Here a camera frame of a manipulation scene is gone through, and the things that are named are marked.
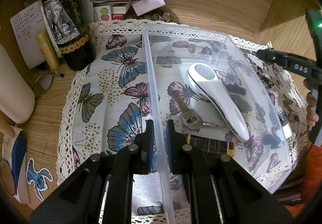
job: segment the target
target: orange sleeve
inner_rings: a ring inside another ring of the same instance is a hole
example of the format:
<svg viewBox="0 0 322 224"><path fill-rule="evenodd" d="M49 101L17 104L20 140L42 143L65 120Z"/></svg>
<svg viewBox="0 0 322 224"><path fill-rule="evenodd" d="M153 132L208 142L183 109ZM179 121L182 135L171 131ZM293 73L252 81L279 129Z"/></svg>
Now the orange sleeve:
<svg viewBox="0 0 322 224"><path fill-rule="evenodd" d="M306 157L306 167L301 189L301 201L306 203L322 181L322 146L312 146Z"/></svg>
<svg viewBox="0 0 322 224"><path fill-rule="evenodd" d="M295 206L288 206L285 205L284 207L286 207L289 212L291 212L293 218L302 210L302 208L304 207L304 203L303 204L299 204L299 205L295 205Z"/></svg>

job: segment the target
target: stitch sticker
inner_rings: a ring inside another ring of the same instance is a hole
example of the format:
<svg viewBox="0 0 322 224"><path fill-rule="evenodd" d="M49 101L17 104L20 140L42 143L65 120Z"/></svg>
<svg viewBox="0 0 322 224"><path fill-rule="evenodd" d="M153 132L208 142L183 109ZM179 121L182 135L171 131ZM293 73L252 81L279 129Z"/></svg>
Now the stitch sticker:
<svg viewBox="0 0 322 224"><path fill-rule="evenodd" d="M44 191L48 189L48 186L46 184L46 179L48 179L50 182L53 181L53 176L49 172L48 169L42 168L40 171L35 170L35 162L33 158L29 159L27 171L26 171L26 178L27 183L30 185L33 182L33 188L35 190L35 193L40 201L43 201L43 197L40 194L40 191Z"/></svg>

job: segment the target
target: white plastic bottle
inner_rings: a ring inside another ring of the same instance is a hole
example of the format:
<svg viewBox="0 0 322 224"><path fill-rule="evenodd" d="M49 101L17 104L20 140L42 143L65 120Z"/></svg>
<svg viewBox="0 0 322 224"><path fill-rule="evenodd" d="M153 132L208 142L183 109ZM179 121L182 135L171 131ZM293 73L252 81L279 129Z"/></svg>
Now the white plastic bottle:
<svg viewBox="0 0 322 224"><path fill-rule="evenodd" d="M0 45L0 110L18 124L26 122L35 106L35 95Z"/></svg>

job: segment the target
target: elephant illustration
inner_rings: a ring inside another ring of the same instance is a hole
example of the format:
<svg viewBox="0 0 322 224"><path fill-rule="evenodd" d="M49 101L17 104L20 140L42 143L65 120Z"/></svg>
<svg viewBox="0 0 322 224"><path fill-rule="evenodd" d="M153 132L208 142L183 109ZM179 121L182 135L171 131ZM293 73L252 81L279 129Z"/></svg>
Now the elephant illustration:
<svg viewBox="0 0 322 224"><path fill-rule="evenodd" d="M74 33L74 24L69 18L64 8L59 3L53 3L50 6L48 6L45 13L49 27L53 35L55 36L56 41L59 40L59 34L56 32L55 26L59 30L62 38L65 38L67 36L63 30L63 24L67 24L69 26L70 34Z"/></svg>

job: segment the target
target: wooden stick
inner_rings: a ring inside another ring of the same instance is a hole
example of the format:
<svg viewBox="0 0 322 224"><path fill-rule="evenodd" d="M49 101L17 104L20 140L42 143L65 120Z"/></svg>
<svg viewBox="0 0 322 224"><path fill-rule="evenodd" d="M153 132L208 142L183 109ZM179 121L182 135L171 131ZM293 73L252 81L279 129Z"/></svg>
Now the wooden stick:
<svg viewBox="0 0 322 224"><path fill-rule="evenodd" d="M11 128L7 123L0 119L0 131L3 134L7 134L10 137L15 137L16 133L13 128Z"/></svg>

